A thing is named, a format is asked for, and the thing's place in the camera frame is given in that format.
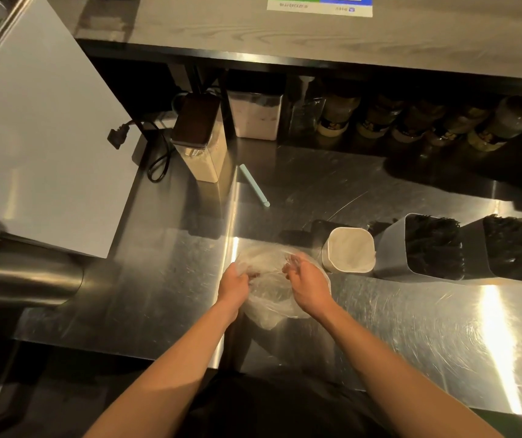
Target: dark floor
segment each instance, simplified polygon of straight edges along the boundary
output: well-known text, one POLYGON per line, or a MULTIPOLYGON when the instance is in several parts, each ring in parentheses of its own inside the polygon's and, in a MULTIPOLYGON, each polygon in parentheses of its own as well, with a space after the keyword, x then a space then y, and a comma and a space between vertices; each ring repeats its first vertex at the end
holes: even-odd
MULTIPOLYGON (((0 391, 0 438, 79 438, 150 364, 115 355, 0 341, 0 377, 12 351, 15 356, 0 391)), ((522 417, 476 413, 507 438, 522 437, 522 417)))

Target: light blue sealing clip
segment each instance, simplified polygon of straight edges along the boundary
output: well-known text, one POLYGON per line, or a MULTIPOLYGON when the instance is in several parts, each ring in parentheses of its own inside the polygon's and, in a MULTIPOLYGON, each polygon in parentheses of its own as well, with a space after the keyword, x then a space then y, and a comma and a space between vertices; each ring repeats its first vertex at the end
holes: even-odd
POLYGON ((265 197, 265 194, 263 193, 263 191, 261 190, 261 188, 259 187, 259 185, 255 181, 255 179, 253 178, 253 176, 249 172, 249 169, 247 169, 247 166, 240 165, 239 169, 244 174, 245 178, 247 178, 247 181, 249 182, 249 184, 251 186, 253 186, 253 189, 255 190, 255 193, 257 194, 257 197, 259 197, 259 200, 261 200, 261 203, 263 203, 263 205, 265 207, 271 206, 271 204, 269 204, 269 201, 267 201, 267 198, 265 197))

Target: person's right hand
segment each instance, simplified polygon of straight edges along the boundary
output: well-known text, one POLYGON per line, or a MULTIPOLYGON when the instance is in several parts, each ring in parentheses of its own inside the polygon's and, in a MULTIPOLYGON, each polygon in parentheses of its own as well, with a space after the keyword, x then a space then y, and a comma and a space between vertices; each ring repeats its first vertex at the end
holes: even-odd
POLYGON ((319 319, 325 310, 336 304, 326 277, 304 253, 291 255, 282 271, 291 281, 295 301, 309 315, 319 319))

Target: metal cylinder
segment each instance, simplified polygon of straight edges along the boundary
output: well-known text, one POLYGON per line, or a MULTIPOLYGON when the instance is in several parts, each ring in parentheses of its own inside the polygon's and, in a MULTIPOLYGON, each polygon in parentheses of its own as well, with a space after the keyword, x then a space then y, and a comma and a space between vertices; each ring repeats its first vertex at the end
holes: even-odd
POLYGON ((82 276, 82 266, 67 253, 0 241, 1 305, 60 305, 76 294, 82 276))

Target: white panel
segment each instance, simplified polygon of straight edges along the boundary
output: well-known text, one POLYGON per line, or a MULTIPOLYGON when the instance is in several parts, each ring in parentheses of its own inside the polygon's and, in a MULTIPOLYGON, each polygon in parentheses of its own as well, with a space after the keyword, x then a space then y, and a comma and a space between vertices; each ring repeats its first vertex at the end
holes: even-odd
POLYGON ((135 127, 46 0, 0 46, 0 222, 10 234, 106 257, 137 166, 135 127))

